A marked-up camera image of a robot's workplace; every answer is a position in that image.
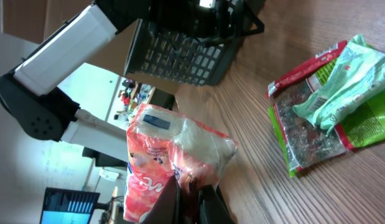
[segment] wood grain surface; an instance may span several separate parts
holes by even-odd
[[[220,182],[237,223],[385,223],[385,142],[290,179],[267,109],[267,85],[362,33],[385,51],[385,0],[268,0],[264,34],[248,37],[216,87],[181,86],[181,113],[239,142]]]

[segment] plastic packaging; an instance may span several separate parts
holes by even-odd
[[[350,150],[385,140],[385,90],[359,106],[335,129]]]
[[[130,161],[124,218],[131,222],[145,219],[172,175],[185,202],[194,200],[191,189],[217,187],[238,145],[198,121],[145,104],[130,124],[127,138]],[[186,216],[196,215],[193,204],[186,205]]]
[[[332,61],[315,73],[315,79],[308,78],[290,87],[285,97],[268,110],[290,177],[312,164],[346,152],[335,131],[326,136],[324,130],[298,117],[292,109],[292,106],[305,102],[321,86],[321,81],[326,82],[327,70],[331,71],[334,63]]]
[[[288,86],[298,83],[304,78],[307,78],[308,76],[312,75],[313,72],[317,71],[319,68],[326,65],[328,62],[337,58],[341,54],[343,49],[346,47],[346,45],[346,40],[343,40],[339,43],[335,43],[331,47],[329,47],[329,49],[326,49],[323,52],[316,54],[310,60],[293,68],[290,72],[288,72],[280,79],[270,83],[267,89],[267,98],[272,95],[275,95],[276,93],[287,88]]]
[[[354,113],[337,124],[337,135],[332,131],[329,138],[325,136],[324,131],[314,129],[307,120],[291,111],[291,106],[304,102],[326,84],[335,64],[336,60],[331,61],[311,77],[290,87],[285,92],[286,97],[269,108],[274,131],[284,152],[291,177],[310,164],[333,154],[342,154],[345,150],[340,148],[340,143],[352,150],[385,140],[385,90],[363,103]],[[325,149],[335,146],[335,150],[324,151],[324,146]]]
[[[328,130],[359,105],[385,90],[385,53],[355,36],[336,61],[327,83],[293,110],[312,125]]]

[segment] wall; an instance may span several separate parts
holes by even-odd
[[[36,46],[0,33],[0,76]],[[87,85],[87,79],[93,83]],[[60,87],[82,108],[104,119],[117,79],[113,73],[85,65]],[[0,105],[0,223],[38,223],[46,186],[80,190],[91,164],[91,159],[80,154],[78,146],[30,138]],[[95,178],[89,186],[92,189]]]

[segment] computer monitor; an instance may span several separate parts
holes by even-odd
[[[40,224],[88,224],[100,193],[45,189]]]

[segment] paper towel package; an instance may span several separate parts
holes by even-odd
[[[238,143],[182,114],[143,104],[127,131],[129,175],[124,219],[142,222],[171,176],[184,198],[205,185],[217,187]],[[185,215],[197,213],[193,203]]]

